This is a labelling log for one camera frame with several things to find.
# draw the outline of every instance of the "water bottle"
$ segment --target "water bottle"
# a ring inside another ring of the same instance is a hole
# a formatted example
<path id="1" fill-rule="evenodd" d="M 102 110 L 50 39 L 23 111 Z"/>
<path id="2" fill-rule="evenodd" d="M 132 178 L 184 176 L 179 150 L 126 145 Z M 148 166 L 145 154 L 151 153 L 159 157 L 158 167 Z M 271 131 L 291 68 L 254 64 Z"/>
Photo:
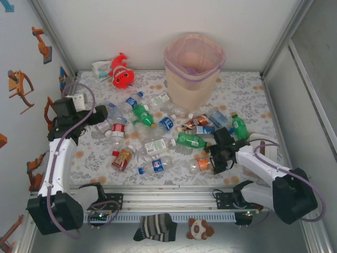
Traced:
<path id="1" fill-rule="evenodd" d="M 191 174 L 196 175 L 199 172 L 208 170 L 210 163 L 209 158 L 192 159 L 187 162 L 187 168 Z"/>
<path id="2" fill-rule="evenodd" d="M 143 97 L 144 93 L 143 92 L 137 92 L 132 94 L 125 102 L 120 104 L 120 111 L 125 115 L 130 112 L 135 108 L 136 105 L 139 104 Z"/>
<path id="3" fill-rule="evenodd" d="M 164 153 L 167 150 L 172 149 L 174 146 L 176 146 L 176 142 L 174 139 L 168 140 L 167 138 L 161 138 L 160 140 L 146 143 L 144 146 L 146 153 L 152 156 Z"/>
<path id="4" fill-rule="evenodd" d="M 230 134 L 234 132 L 230 121 L 223 115 L 218 109 L 213 108 L 207 114 L 209 116 L 209 120 L 218 128 L 227 128 Z"/>
<path id="5" fill-rule="evenodd" d="M 160 122 L 159 126 L 154 129 L 154 135 L 161 137 L 169 130 L 173 128 L 173 122 L 177 119 L 176 115 L 172 114 L 171 116 L 164 117 Z"/>
<path id="6" fill-rule="evenodd" d="M 250 134 L 247 130 L 246 124 L 244 123 L 243 119 L 239 118 L 236 112 L 232 113 L 232 118 L 233 118 L 232 125 L 237 138 L 248 140 Z"/>
<path id="7" fill-rule="evenodd" d="M 214 132 L 215 132 L 214 126 L 200 126 L 200 125 L 191 130 L 186 131 L 186 133 L 188 134 L 195 134 L 204 137 L 208 137 L 212 135 Z"/>
<path id="8" fill-rule="evenodd" d="M 142 145 L 152 141 L 151 135 L 148 131 L 148 126 L 139 122 L 139 120 L 135 120 L 133 122 L 133 128 L 137 132 L 138 139 Z"/>
<path id="9" fill-rule="evenodd" d="M 152 162 L 148 162 L 142 167 L 138 169 L 138 172 L 140 175 L 143 174 L 155 174 L 164 170 L 168 170 L 172 168 L 173 162 L 171 157 L 169 156 L 164 156 L 160 157 L 157 160 L 154 160 Z"/>
<path id="10" fill-rule="evenodd" d="M 127 120 L 125 117 L 123 117 L 123 114 L 118 109 L 118 107 L 110 102 L 106 102 L 105 104 L 106 110 L 107 110 L 107 117 L 111 120 L 122 120 L 124 124 L 127 123 Z"/>

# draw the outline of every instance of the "crushed plastic bottle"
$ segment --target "crushed plastic bottle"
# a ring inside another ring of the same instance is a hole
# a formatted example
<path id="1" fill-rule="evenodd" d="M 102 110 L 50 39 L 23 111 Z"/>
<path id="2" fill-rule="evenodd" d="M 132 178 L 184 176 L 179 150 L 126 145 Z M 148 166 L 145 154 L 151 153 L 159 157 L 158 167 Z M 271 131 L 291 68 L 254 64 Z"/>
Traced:
<path id="1" fill-rule="evenodd" d="M 209 158 L 192 159 L 186 163 L 189 172 L 196 175 L 202 171 L 206 171 L 210 168 Z"/>
<path id="2" fill-rule="evenodd" d="M 161 138 L 160 140 L 146 143 L 145 150 L 148 155 L 156 155 L 166 152 L 176 146 L 174 139 L 168 140 L 167 138 Z"/>
<path id="3" fill-rule="evenodd" d="M 223 115 L 218 109 L 213 108 L 207 114 L 209 116 L 209 120 L 218 128 L 227 128 L 230 134 L 234 133 L 234 129 L 230 121 Z"/>
<path id="4" fill-rule="evenodd" d="M 143 97 L 143 92 L 133 93 L 127 100 L 120 104 L 120 111 L 123 115 L 131 113 L 136 105 L 139 104 Z"/>
<path id="5" fill-rule="evenodd" d="M 173 162 L 172 162 L 171 157 L 166 155 L 164 157 L 160 157 L 157 160 L 144 164 L 142 167 L 138 169 L 138 172 L 140 175 L 156 174 L 158 172 L 168 170 L 172 168 L 172 166 L 173 166 Z"/>
<path id="6" fill-rule="evenodd" d="M 195 149 L 201 149 L 210 145 L 210 143 L 205 142 L 200 136 L 187 133 L 179 133 L 177 143 Z"/>
<path id="7" fill-rule="evenodd" d="M 123 116 L 122 112 L 118 109 L 118 107 L 111 103 L 106 102 L 105 104 L 107 110 L 107 117 L 111 120 L 122 120 L 124 124 L 127 123 L 126 118 Z"/>
<path id="8" fill-rule="evenodd" d="M 133 128 L 138 135 L 138 139 L 142 145 L 149 143 L 152 141 L 152 137 L 148 131 L 148 126 L 144 125 L 143 123 L 139 122 L 139 120 L 135 120 L 133 122 Z"/>

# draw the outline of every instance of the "bottle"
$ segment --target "bottle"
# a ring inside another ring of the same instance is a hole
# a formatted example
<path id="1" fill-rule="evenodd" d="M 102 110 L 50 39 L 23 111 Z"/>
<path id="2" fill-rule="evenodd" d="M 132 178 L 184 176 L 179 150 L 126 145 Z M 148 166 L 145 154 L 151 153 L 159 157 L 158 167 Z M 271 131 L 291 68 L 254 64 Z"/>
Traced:
<path id="1" fill-rule="evenodd" d="M 195 128 L 191 130 L 187 130 L 186 133 L 188 134 L 196 134 L 200 136 L 209 136 L 215 132 L 215 127 L 213 126 L 196 126 Z"/>
<path id="2" fill-rule="evenodd" d="M 138 169 L 140 175 L 155 174 L 164 170 L 168 170 L 173 166 L 172 159 L 169 156 L 160 157 L 157 160 L 148 162 Z"/>
<path id="3" fill-rule="evenodd" d="M 136 152 L 136 149 L 132 145 L 128 145 L 122 149 L 119 155 L 112 162 L 112 166 L 117 170 L 124 171 L 128 162 L 130 162 L 132 155 Z"/>
<path id="4" fill-rule="evenodd" d="M 133 108 L 133 113 L 144 125 L 149 125 L 151 128 L 156 127 L 156 124 L 153 122 L 153 117 L 148 112 L 147 105 L 138 104 Z"/>
<path id="5" fill-rule="evenodd" d="M 125 117 L 123 117 L 123 114 L 118 109 L 116 105 L 113 103 L 107 102 L 105 103 L 105 107 L 107 110 L 107 117 L 111 120 L 122 120 L 124 124 L 127 123 L 127 120 Z"/>
<path id="6" fill-rule="evenodd" d="M 167 138 L 161 138 L 160 140 L 146 143 L 145 150 L 148 155 L 156 155 L 166 152 L 168 149 L 172 149 L 176 146 L 174 139 L 168 140 Z"/>
<path id="7" fill-rule="evenodd" d="M 118 156 L 120 153 L 122 142 L 125 135 L 125 124 L 121 119 L 115 120 L 112 125 L 111 141 L 112 141 L 112 155 Z"/>
<path id="8" fill-rule="evenodd" d="M 139 104 L 140 100 L 142 99 L 144 93 L 143 92 L 137 92 L 132 94 L 125 102 L 120 104 L 120 111 L 125 115 L 135 108 L 136 105 Z"/>
<path id="9" fill-rule="evenodd" d="M 246 124 L 244 123 L 243 119 L 239 118 L 236 112 L 232 113 L 232 118 L 233 118 L 232 126 L 234 128 L 236 137 L 238 139 L 248 140 L 250 134 L 247 130 Z"/>
<path id="10" fill-rule="evenodd" d="M 208 113 L 209 120 L 218 128 L 226 128 L 230 134 L 234 133 L 234 129 L 230 121 L 219 110 L 213 108 Z"/>
<path id="11" fill-rule="evenodd" d="M 210 145 L 210 143 L 205 142 L 201 137 L 187 133 L 179 133 L 177 143 L 195 149 L 201 149 Z"/>
<path id="12" fill-rule="evenodd" d="M 151 142 L 152 138 L 148 131 L 148 126 L 144 125 L 143 123 L 139 122 L 139 120 L 135 120 L 133 122 L 133 128 L 137 132 L 138 139 L 142 145 L 145 143 Z"/>
<path id="13" fill-rule="evenodd" d="M 96 126 L 98 130 L 100 130 L 100 132 L 104 134 L 105 137 L 107 138 L 111 137 L 112 135 L 111 126 L 109 122 L 107 122 L 107 120 L 104 120 L 103 122 L 98 123 Z"/>
<path id="14" fill-rule="evenodd" d="M 210 163 L 209 158 L 192 159 L 187 162 L 187 168 L 191 174 L 196 175 L 199 172 L 208 170 Z"/>
<path id="15" fill-rule="evenodd" d="M 178 130 L 178 132 L 185 132 L 187 130 L 190 130 L 190 129 L 196 127 L 197 125 L 200 125 L 200 126 L 208 125 L 209 122 L 210 121 L 207 118 L 206 114 L 202 114 L 200 116 L 197 116 L 197 117 L 187 121 L 185 124 L 178 127 L 177 130 Z"/>
<path id="16" fill-rule="evenodd" d="M 171 116 L 164 117 L 159 122 L 159 127 L 154 129 L 154 135 L 157 137 L 163 136 L 165 133 L 169 132 L 173 128 L 173 122 L 177 119 L 176 115 L 172 114 Z"/>

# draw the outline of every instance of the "white wall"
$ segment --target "white wall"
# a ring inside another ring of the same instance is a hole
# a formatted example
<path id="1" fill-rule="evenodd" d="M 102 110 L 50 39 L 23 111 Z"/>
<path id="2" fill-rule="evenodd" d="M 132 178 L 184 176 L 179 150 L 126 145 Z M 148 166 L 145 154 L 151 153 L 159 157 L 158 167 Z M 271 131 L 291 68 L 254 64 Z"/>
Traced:
<path id="1" fill-rule="evenodd" d="M 134 69 L 164 69 L 176 38 L 201 33 L 225 50 L 227 70 L 261 71 L 300 0 L 40 0 L 78 70 L 123 52 Z"/>
<path id="2" fill-rule="evenodd" d="M 13 13 L 5 13 L 0 5 L 0 133 L 7 136 L 8 144 L 0 149 L 0 235 L 3 235 L 27 206 L 29 180 L 27 161 L 33 161 L 48 149 L 47 123 L 44 107 L 47 96 L 60 98 L 58 76 L 60 58 L 53 49 L 52 62 L 44 65 L 32 26 L 41 28 L 26 0 L 11 0 Z M 42 35 L 47 45 L 48 38 Z M 31 79 L 34 92 L 27 100 L 35 105 L 20 115 L 26 105 L 8 91 L 8 70 L 21 70 Z"/>
<path id="3" fill-rule="evenodd" d="M 294 168 L 300 167 L 323 193 L 327 211 L 324 224 L 337 250 L 335 210 L 337 163 L 287 48 L 266 77 L 286 147 Z"/>

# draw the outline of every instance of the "clear plastic bottle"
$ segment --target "clear plastic bottle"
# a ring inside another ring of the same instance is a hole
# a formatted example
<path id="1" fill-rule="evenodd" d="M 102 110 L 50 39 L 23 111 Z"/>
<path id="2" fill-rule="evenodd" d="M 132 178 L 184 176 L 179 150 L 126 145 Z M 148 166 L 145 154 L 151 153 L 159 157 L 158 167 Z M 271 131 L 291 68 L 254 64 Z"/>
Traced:
<path id="1" fill-rule="evenodd" d="M 227 128 L 230 134 L 234 132 L 230 121 L 217 108 L 211 109 L 208 114 L 209 120 L 218 128 Z"/>
<path id="2" fill-rule="evenodd" d="M 152 137 L 148 131 L 148 126 L 139 122 L 139 120 L 135 120 L 133 122 L 133 128 L 137 132 L 138 139 L 142 145 L 152 141 Z"/>
<path id="3" fill-rule="evenodd" d="M 173 128 L 174 121 L 177 119 L 176 115 L 172 114 L 171 116 L 164 117 L 158 124 L 158 126 L 154 129 L 154 135 L 156 137 L 161 137 L 169 130 Z"/>
<path id="4" fill-rule="evenodd" d="M 144 164 L 142 167 L 138 169 L 138 172 L 140 175 L 155 174 L 164 170 L 168 170 L 172 168 L 172 166 L 173 162 L 171 157 L 166 155 L 164 157 L 160 157 L 157 160 Z"/>
<path id="5" fill-rule="evenodd" d="M 156 155 L 166 152 L 176 146 L 174 139 L 161 138 L 160 140 L 146 143 L 145 150 L 148 155 Z"/>
<path id="6" fill-rule="evenodd" d="M 107 117 L 108 119 L 111 120 L 122 120 L 124 124 L 127 123 L 126 118 L 123 116 L 121 111 L 118 109 L 118 107 L 111 103 L 111 102 L 106 102 L 105 104 L 106 110 L 107 110 Z"/>
<path id="7" fill-rule="evenodd" d="M 210 168 L 209 158 L 192 159 L 186 163 L 189 172 L 193 175 L 206 171 Z"/>
<path id="8" fill-rule="evenodd" d="M 126 146 L 112 162 L 112 167 L 123 172 L 135 152 L 135 147 L 133 147 L 132 145 Z"/>
<path id="9" fill-rule="evenodd" d="M 143 97 L 143 92 L 133 93 L 127 100 L 120 104 L 120 111 L 125 115 L 131 113 L 133 108 L 139 104 Z"/>

